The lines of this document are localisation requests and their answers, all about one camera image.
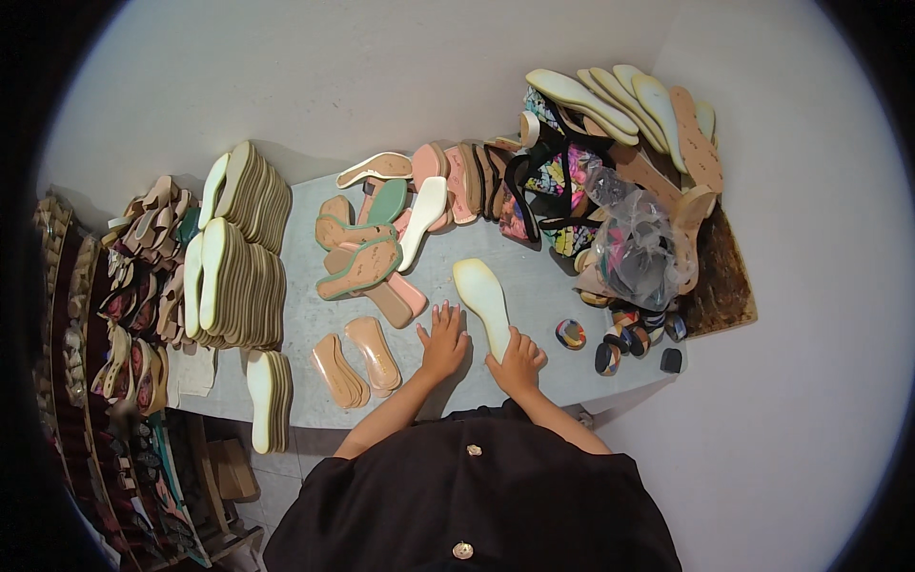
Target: white insole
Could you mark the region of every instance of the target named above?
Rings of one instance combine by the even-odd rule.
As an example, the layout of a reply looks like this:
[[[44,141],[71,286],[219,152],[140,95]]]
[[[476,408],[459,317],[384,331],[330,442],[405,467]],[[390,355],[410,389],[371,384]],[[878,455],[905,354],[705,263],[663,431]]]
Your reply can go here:
[[[200,252],[203,249],[203,233],[190,239],[188,249],[184,253],[184,330],[189,338],[194,338],[200,332],[199,300],[201,265]]]
[[[251,426],[251,444],[254,450],[265,455],[270,451],[270,405],[276,391],[270,360],[262,351],[248,353],[248,393],[254,403],[254,420]]]
[[[641,122],[651,131],[651,135],[658,142],[662,149],[659,149],[661,153],[665,155],[670,153],[670,150],[667,148],[667,140],[664,138],[664,131],[661,129],[661,126],[658,125],[658,122],[645,112],[645,109],[639,103],[639,100],[635,99],[626,91],[626,88],[619,83],[619,80],[615,75],[610,73],[607,70],[602,70],[601,68],[591,68],[588,70],[588,73],[591,74],[591,77],[597,82],[598,85],[603,87],[607,93],[609,93],[617,102],[626,106],[636,117],[641,119]]]
[[[568,106],[587,108],[614,124],[626,135],[636,135],[639,132],[639,126],[625,113],[600,101],[584,85],[568,76],[550,70],[534,70],[524,78],[543,95]]]
[[[226,182],[226,167],[229,165],[229,153],[223,154],[216,159],[210,168],[206,182],[203,183],[203,200],[200,202],[200,217],[197,219],[197,228],[203,230],[207,222],[213,218],[213,211],[216,210],[216,203],[220,197],[218,191]]]
[[[616,66],[613,66],[613,75],[619,80],[619,84],[629,92],[632,97],[635,97],[635,89],[632,87],[632,76],[634,75],[645,75],[645,72],[636,68],[635,66],[630,66],[629,64],[621,63]]]
[[[400,240],[404,259],[397,266],[398,272],[403,272],[410,267],[419,250],[419,243],[423,241],[423,234],[445,212],[448,200],[447,179],[444,177],[429,177],[423,181],[423,187],[416,194],[413,203],[413,212],[407,222],[404,237]]]
[[[496,358],[496,362],[502,363],[502,356],[509,346],[511,334],[499,278],[478,258],[455,262],[451,267],[451,273],[454,275],[460,299],[483,320],[492,356]]]
[[[671,151],[671,160],[673,166],[681,173],[688,173],[684,165],[683,157],[680,155],[680,137],[677,134],[677,118],[673,114],[673,105],[671,105],[671,95],[667,89],[650,75],[632,76],[632,87],[635,89],[636,97],[639,99],[641,106],[654,117],[661,129],[664,131],[664,138],[667,139],[667,146]]]
[[[642,137],[645,137],[645,139],[648,140],[649,145],[654,147],[655,151],[657,151],[658,153],[663,153],[663,154],[667,153],[667,145],[666,145],[666,143],[664,143],[664,144],[662,143],[662,141],[664,140],[663,135],[661,137],[661,141],[659,141],[654,136],[654,133],[651,131],[651,129],[649,129],[648,125],[646,125],[645,122],[643,122],[641,120],[641,118],[639,118],[638,115],[633,113],[631,109],[629,109],[628,107],[626,107],[625,105],[623,105],[622,103],[617,101],[617,98],[613,97],[613,95],[611,95],[607,90],[605,90],[603,88],[603,86],[601,86],[600,83],[598,83],[594,79],[594,77],[591,75],[590,71],[579,70],[576,73],[576,75],[578,76],[578,79],[582,83],[584,83],[589,90],[594,92],[594,94],[597,97],[599,97],[600,99],[609,103],[612,107],[615,107],[615,108],[619,109],[620,111],[622,111],[623,113],[625,113],[629,117],[629,119],[631,119],[632,122],[635,123],[635,125],[637,125],[639,127],[639,135]]]
[[[695,103],[695,120],[699,124],[699,131],[709,141],[715,133],[715,110],[709,102]]]

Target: person's right hand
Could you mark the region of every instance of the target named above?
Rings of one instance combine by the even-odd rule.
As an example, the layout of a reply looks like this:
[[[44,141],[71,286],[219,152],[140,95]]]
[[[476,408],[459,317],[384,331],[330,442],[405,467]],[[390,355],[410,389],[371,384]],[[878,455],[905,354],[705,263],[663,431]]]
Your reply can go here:
[[[537,370],[546,361],[546,352],[514,326],[509,326],[509,331],[511,338],[502,363],[496,362],[495,356],[487,353],[486,365],[499,388],[514,398],[517,394],[537,389]]]

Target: hand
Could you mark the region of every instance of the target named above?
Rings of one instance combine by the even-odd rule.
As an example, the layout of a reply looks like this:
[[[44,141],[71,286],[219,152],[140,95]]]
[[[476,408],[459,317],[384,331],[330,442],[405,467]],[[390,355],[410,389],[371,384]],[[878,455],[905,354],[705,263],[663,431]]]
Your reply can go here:
[[[423,365],[419,368],[427,373],[435,383],[458,370],[464,360],[470,337],[466,331],[460,331],[460,304],[448,308],[448,301],[432,306],[432,336],[423,327],[416,324],[416,335],[423,342]]]
[[[499,388],[512,399],[518,394],[537,390],[537,370],[546,361],[546,352],[537,347],[531,338],[509,326],[509,346],[502,356],[502,363],[495,356],[486,354],[486,365]]]

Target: tan insole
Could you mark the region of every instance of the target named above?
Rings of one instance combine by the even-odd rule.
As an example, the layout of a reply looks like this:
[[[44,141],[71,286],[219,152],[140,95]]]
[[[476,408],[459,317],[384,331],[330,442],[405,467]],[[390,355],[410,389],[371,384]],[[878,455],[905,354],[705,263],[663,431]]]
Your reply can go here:
[[[333,215],[323,214],[315,220],[315,240],[330,250],[340,243],[368,243],[379,238],[397,239],[397,231],[391,224],[371,226],[348,226]]]
[[[492,193],[495,192],[492,184],[492,165],[490,165],[490,160],[486,155],[486,150],[483,148],[483,145],[473,146],[474,151],[477,154],[477,159],[479,159],[479,164],[483,169],[483,188],[481,190],[481,205],[484,211],[486,212],[489,204],[489,200],[492,197]]]
[[[490,201],[492,219],[497,221],[502,216],[502,203],[505,201],[505,185],[502,180],[505,178],[505,168],[511,161],[511,155],[497,147],[487,146],[486,150],[492,159],[492,164],[496,167],[496,175],[499,177],[499,186],[495,189]]]
[[[346,270],[350,263],[352,252],[341,247],[331,249],[324,257],[324,267],[329,274],[336,274]],[[382,312],[388,322],[397,329],[401,329],[413,319],[410,305],[404,301],[387,282],[379,282],[375,286],[352,292],[353,295],[364,294]]]
[[[707,185],[693,187],[689,192],[683,194],[670,213],[677,269],[681,272],[685,271],[685,267],[690,261],[695,266],[689,281],[680,285],[680,294],[687,294],[692,291],[699,281],[696,236],[699,233],[702,221],[705,219],[705,213],[708,211],[709,205],[716,197],[717,193]]]
[[[715,146],[699,129],[693,97],[686,88],[679,85],[671,88],[670,96],[673,114],[677,118],[680,155],[686,170],[697,185],[707,185],[715,193],[721,194],[725,184],[721,174],[721,160]]]
[[[350,409],[368,403],[369,387],[343,357],[337,334],[330,333],[319,341],[311,351],[310,361],[337,406]]]
[[[467,189],[467,205],[470,212],[479,214],[479,195],[482,189],[479,186],[479,169],[474,158],[473,148],[467,141],[457,144],[457,151],[464,162],[464,186]]]
[[[337,195],[322,202],[321,208],[318,209],[318,215],[322,214],[332,214],[340,219],[343,224],[352,224],[350,201],[343,195]]]
[[[395,270],[402,259],[400,246],[394,238],[364,244],[351,257],[349,268],[318,281],[318,295],[330,300],[374,286]]]
[[[373,389],[391,391],[401,383],[400,370],[384,341],[382,325],[376,318],[363,316],[351,321],[343,329],[365,359],[365,370],[369,374],[369,385]]]
[[[337,187],[345,189],[366,177],[377,178],[410,178],[413,176],[413,165],[410,158],[400,153],[386,151],[348,168],[337,176]]]
[[[617,172],[623,178],[638,183],[654,193],[667,212],[671,212],[681,192],[664,177],[642,154],[630,146],[614,145],[610,157],[617,163]]]

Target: plastic bag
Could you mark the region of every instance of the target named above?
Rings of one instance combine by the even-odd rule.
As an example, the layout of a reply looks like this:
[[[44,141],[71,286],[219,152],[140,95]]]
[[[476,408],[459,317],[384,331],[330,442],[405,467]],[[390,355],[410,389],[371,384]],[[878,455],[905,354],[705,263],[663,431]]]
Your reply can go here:
[[[589,182],[592,178],[595,183],[586,189],[597,197],[591,191],[588,196],[609,211],[594,241],[600,278],[640,308],[666,309],[693,275],[695,260],[677,264],[670,221],[650,192],[619,180],[608,167],[591,173]]]
[[[595,204],[605,208],[613,207],[638,189],[635,183],[619,178],[616,170],[604,167],[600,159],[588,161],[585,192]]]

